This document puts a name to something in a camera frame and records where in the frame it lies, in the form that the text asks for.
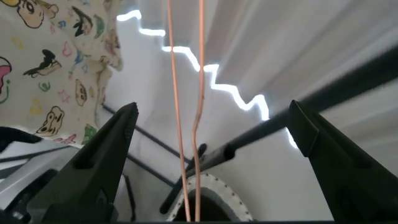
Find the bright white light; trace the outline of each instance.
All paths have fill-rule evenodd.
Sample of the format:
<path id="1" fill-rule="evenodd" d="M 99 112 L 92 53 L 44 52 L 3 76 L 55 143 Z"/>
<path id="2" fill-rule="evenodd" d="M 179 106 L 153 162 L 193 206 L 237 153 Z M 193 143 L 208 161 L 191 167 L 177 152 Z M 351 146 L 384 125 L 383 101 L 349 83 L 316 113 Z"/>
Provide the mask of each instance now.
<path id="1" fill-rule="evenodd" d="M 164 35 L 166 35 L 166 31 L 164 30 L 151 30 L 151 29 L 140 28 L 138 31 L 144 35 L 159 36 L 159 37 L 164 37 Z"/>
<path id="2" fill-rule="evenodd" d="M 141 13 L 138 11 L 131 11 L 135 12 L 137 19 L 141 19 Z M 134 16 L 131 16 L 127 19 L 128 14 L 131 12 L 125 14 L 125 15 L 120 15 L 123 16 L 122 19 L 125 19 L 123 21 L 126 21 Z M 139 32 L 144 35 L 151 35 L 151 36 L 161 36 L 163 37 L 166 32 L 164 30 L 150 30 L 150 29 L 139 29 Z M 171 52 L 171 47 L 162 47 L 162 50 L 164 52 Z M 189 61 L 191 62 L 193 68 L 199 72 L 200 70 L 200 65 L 198 62 L 198 59 L 195 57 L 195 55 L 192 53 L 191 49 L 189 47 L 182 47 L 182 46 L 175 46 L 173 48 L 173 51 L 175 53 L 181 53 L 184 54 L 185 56 L 188 57 Z M 261 114 L 261 119 L 263 121 L 266 121 L 269 119 L 269 110 L 267 106 L 266 99 L 264 98 L 263 95 L 257 95 L 255 96 L 249 103 L 245 103 L 243 99 L 241 98 L 241 95 L 239 94 L 238 88 L 234 85 L 227 85 L 227 84 L 216 84 L 216 77 L 217 77 L 217 70 L 218 70 L 219 65 L 218 64 L 211 64 L 211 65 L 206 65 L 203 69 L 205 72 L 211 73 L 211 81 L 210 81 L 210 88 L 213 90 L 221 90 L 221 91 L 227 91 L 232 95 L 234 98 L 235 103 L 239 106 L 244 111 L 250 110 L 254 105 L 258 105 L 260 109 L 260 114 Z M 289 143 L 297 149 L 297 145 L 293 140 L 292 135 L 289 133 L 289 131 L 286 129 L 288 137 L 289 137 Z"/>
<path id="3" fill-rule="evenodd" d="M 141 12 L 139 10 L 133 10 L 133 11 L 130 11 L 130 12 L 126 13 L 126 14 L 116 16 L 116 19 L 118 21 L 123 22 L 123 21 L 128 21 L 129 19 L 131 19 L 133 17 L 135 17 L 138 20 L 140 20 L 141 17 L 142 17 L 141 16 Z"/>

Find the pink star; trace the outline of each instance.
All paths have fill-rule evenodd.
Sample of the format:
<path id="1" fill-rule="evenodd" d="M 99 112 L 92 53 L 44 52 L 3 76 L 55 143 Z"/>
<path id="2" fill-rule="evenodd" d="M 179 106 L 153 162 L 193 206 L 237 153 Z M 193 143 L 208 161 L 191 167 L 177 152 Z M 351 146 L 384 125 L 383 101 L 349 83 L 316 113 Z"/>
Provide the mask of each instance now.
<path id="1" fill-rule="evenodd" d="M 62 98 L 62 103 L 64 103 L 64 102 L 69 103 L 70 95 L 68 95 L 68 94 L 65 92 L 65 90 L 62 90 L 61 92 L 58 92 L 58 95 L 61 96 L 61 98 Z"/>

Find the orange cable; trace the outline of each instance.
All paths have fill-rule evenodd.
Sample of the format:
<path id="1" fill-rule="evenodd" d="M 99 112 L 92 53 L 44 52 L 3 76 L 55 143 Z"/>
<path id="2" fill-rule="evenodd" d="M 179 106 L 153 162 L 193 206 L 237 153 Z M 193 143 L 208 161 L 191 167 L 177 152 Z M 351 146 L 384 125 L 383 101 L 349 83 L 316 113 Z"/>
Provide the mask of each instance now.
<path id="1" fill-rule="evenodd" d="M 199 100 L 198 109 L 195 116 L 195 123 L 192 128 L 192 151 L 195 159 L 195 175 L 197 178 L 197 189 L 195 193 L 195 222 L 200 221 L 200 163 L 197 148 L 197 131 L 201 114 L 203 111 L 203 102 L 205 100 L 205 71 L 203 64 L 205 63 L 205 0 L 199 0 Z"/>
<path id="2" fill-rule="evenodd" d="M 187 175 L 185 173 L 184 164 L 184 150 L 182 146 L 182 133 L 180 123 L 180 107 L 178 105 L 178 87 L 177 87 L 177 76 L 175 74 L 175 57 L 174 57 L 174 44 L 173 44 L 173 27 L 172 27 L 172 7 L 170 0 L 167 0 L 167 19 L 169 20 L 169 38 L 170 47 L 172 54 L 172 71 L 173 71 L 173 86 L 174 86 L 174 103 L 175 103 L 175 115 L 177 117 L 177 130 L 178 130 L 178 144 L 180 146 L 180 164 L 181 164 L 181 178 L 182 178 L 182 189 L 184 194 L 185 202 L 185 215 L 187 216 L 187 222 L 191 221 L 191 214 L 189 209 L 188 201 L 188 190 L 187 190 Z"/>

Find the copper wire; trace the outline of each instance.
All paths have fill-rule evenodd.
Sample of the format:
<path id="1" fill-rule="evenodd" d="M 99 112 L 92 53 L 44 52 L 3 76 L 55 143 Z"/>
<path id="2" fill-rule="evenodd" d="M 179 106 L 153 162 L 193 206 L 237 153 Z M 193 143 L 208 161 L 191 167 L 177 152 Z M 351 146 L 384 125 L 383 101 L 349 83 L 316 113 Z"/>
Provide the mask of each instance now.
<path id="1" fill-rule="evenodd" d="M 175 103 L 175 115 L 177 117 L 178 145 L 180 146 L 180 165 L 181 165 L 182 189 L 183 189 L 184 202 L 185 202 L 185 215 L 187 217 L 187 222 L 190 222 L 191 221 L 191 214 L 190 214 L 189 201 L 188 201 L 187 175 L 185 173 L 185 166 L 184 166 L 185 165 L 184 164 L 184 150 L 183 150 L 183 146 L 182 146 L 180 107 L 178 105 L 177 76 L 175 74 L 175 56 L 174 56 L 174 44 L 173 44 L 172 8 L 171 8 L 170 0 L 167 0 L 167 19 L 169 20 L 169 38 L 170 38 L 170 47 L 171 47 L 170 53 L 172 54 L 174 103 Z"/>
<path id="2" fill-rule="evenodd" d="M 205 0 L 199 0 L 199 99 L 198 109 L 195 116 L 195 122 L 192 128 L 192 151 L 195 160 L 195 175 L 197 179 L 197 188 L 195 192 L 195 222 L 200 221 L 200 163 L 197 148 L 197 131 L 201 114 L 203 111 L 203 102 L 205 100 Z"/>

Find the cartoon print fabric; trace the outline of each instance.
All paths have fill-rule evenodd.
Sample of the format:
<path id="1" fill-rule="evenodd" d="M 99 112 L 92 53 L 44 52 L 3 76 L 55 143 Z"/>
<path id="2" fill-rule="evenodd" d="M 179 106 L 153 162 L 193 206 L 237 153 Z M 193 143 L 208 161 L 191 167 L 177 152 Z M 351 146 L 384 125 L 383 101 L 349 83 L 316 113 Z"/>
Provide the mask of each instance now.
<path id="1" fill-rule="evenodd" d="M 0 126 L 76 147 L 97 132 L 120 0 L 0 0 Z"/>

